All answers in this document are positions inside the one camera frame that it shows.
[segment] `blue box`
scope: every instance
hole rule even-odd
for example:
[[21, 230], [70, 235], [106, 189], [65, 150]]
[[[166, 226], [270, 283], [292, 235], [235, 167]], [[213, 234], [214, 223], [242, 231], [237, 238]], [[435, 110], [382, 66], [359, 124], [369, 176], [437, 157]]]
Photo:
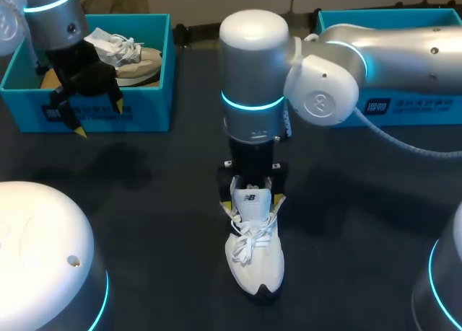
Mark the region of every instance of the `blue box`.
[[[316, 34], [339, 23], [375, 29], [403, 29], [434, 26], [461, 26], [454, 9], [372, 9], [320, 12]], [[368, 118], [376, 125], [447, 125], [462, 123], [462, 97], [437, 96], [389, 89], [365, 89], [359, 92], [358, 108], [383, 109]], [[364, 126], [351, 115], [336, 127]]]
[[[86, 132], [168, 131], [175, 74], [175, 45], [168, 14], [87, 15], [90, 31], [96, 27], [110, 33], [133, 37], [146, 47], [162, 51], [158, 87], [123, 87], [123, 114], [110, 107], [106, 94], [99, 97], [71, 97], [71, 106]], [[71, 132], [58, 115], [47, 114], [50, 89], [40, 89], [38, 76], [23, 42], [6, 70], [0, 93], [24, 133]]]

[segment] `dark tabletop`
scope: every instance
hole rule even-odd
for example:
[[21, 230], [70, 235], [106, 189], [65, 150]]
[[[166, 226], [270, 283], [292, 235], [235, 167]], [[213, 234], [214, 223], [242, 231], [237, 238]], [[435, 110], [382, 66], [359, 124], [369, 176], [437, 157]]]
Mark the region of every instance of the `dark tabletop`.
[[[215, 172], [230, 158], [213, 50], [179, 52], [169, 133], [25, 135], [0, 104], [0, 180], [55, 187], [87, 214], [105, 255], [119, 330], [411, 330], [411, 290], [462, 200], [462, 160], [414, 156], [367, 129], [292, 116], [279, 214], [284, 288], [241, 294], [225, 259]], [[462, 149], [462, 128], [389, 128]]]

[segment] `shoe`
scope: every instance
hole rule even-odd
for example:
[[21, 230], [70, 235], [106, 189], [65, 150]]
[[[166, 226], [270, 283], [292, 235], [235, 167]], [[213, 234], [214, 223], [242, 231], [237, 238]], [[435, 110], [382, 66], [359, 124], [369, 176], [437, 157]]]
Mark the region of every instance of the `shoe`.
[[111, 35], [100, 28], [85, 40], [94, 45], [101, 61], [115, 67], [120, 87], [140, 86], [160, 78], [160, 51], [142, 48], [143, 43], [135, 43], [132, 37], [127, 39], [122, 35]]
[[285, 197], [271, 206], [271, 186], [236, 189], [236, 184], [235, 177], [231, 183], [232, 209], [222, 204], [231, 218], [230, 237], [225, 245], [228, 265], [237, 284], [250, 297], [271, 300], [284, 277], [277, 212]]

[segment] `shoe sole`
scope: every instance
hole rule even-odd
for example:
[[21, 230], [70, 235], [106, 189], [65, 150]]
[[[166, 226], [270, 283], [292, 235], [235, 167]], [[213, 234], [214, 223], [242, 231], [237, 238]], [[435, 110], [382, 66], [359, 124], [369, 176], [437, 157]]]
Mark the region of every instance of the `shoe sole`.
[[130, 79], [116, 79], [119, 87], [139, 87], [144, 86], [145, 84], [151, 84], [160, 80], [160, 70], [155, 71], [154, 73], [143, 75], [140, 77], [134, 77]]
[[283, 283], [284, 279], [282, 280], [281, 285], [278, 287], [278, 289], [275, 290], [273, 293], [270, 292], [270, 290], [268, 290], [268, 288], [265, 285], [261, 285], [255, 295], [252, 295], [247, 291], [243, 290], [239, 286], [239, 284], [238, 286], [240, 290], [243, 292], [244, 296], [250, 301], [252, 301], [254, 304], [257, 304], [259, 306], [268, 306], [270, 304], [273, 304], [281, 295]]

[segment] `glowing cyan light ring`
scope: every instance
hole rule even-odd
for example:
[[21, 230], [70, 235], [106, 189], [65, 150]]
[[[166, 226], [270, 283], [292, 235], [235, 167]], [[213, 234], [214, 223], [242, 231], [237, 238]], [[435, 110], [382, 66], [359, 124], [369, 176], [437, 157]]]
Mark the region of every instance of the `glowing cyan light ring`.
[[35, 8], [24, 8], [24, 12], [44, 12], [45, 10], [56, 8], [57, 6], [60, 6], [61, 4], [66, 3], [67, 1], [68, 0], [58, 0], [58, 1], [55, 1], [54, 3], [46, 4], [43, 6], [37, 6]]
[[245, 105], [239, 105], [239, 104], [236, 104], [235, 102], [232, 102], [231, 100], [229, 100], [228, 98], [225, 97], [225, 94], [223, 92], [222, 92], [222, 98], [228, 105], [236, 107], [237, 109], [247, 110], [247, 111], [266, 110], [266, 109], [269, 109], [271, 107], [274, 107], [274, 106], [278, 105], [282, 100], [284, 100], [284, 97], [280, 97], [278, 100], [276, 100], [275, 102], [272, 102], [271, 104], [268, 104], [268, 105], [245, 106]]
[[104, 296], [104, 301], [103, 301], [103, 305], [101, 306], [100, 313], [98, 314], [95, 321], [93, 322], [93, 325], [91, 326], [91, 328], [88, 329], [88, 331], [93, 331], [96, 325], [98, 324], [98, 322], [100, 321], [101, 316], [103, 315], [103, 312], [104, 312], [104, 308], [106, 307], [106, 303], [108, 302], [108, 295], [109, 295], [109, 275], [108, 275], [108, 272], [106, 271], [106, 295]]
[[428, 277], [430, 279], [430, 286], [432, 287], [433, 295], [435, 295], [437, 303], [440, 305], [440, 308], [446, 314], [446, 317], [450, 320], [450, 322], [453, 323], [455, 327], [457, 327], [460, 331], [462, 331], [462, 326], [460, 326], [456, 320], [453, 318], [452, 315], [448, 312], [448, 310], [444, 307], [443, 303], [440, 300], [440, 297], [438, 296], [438, 293], [436, 292], [435, 285], [433, 283], [433, 277], [432, 277], [432, 259], [433, 259], [433, 252], [435, 251], [436, 244], [438, 241], [436, 241], [435, 245], [433, 246], [432, 252], [430, 253], [430, 259], [428, 260]]
[[364, 58], [364, 56], [362, 55], [362, 53], [360, 53], [360, 51], [359, 51], [357, 48], [355, 48], [353, 45], [344, 43], [343, 41], [331, 40], [331, 41], [328, 41], [327, 43], [328, 43], [328, 44], [342, 45], [342, 46], [345, 46], [346, 48], [349, 48], [350, 50], [353, 50], [353, 51], [361, 58], [361, 61], [363, 62], [364, 68], [365, 68], [365, 76], [367, 76], [367, 63], [366, 63], [366, 59]]

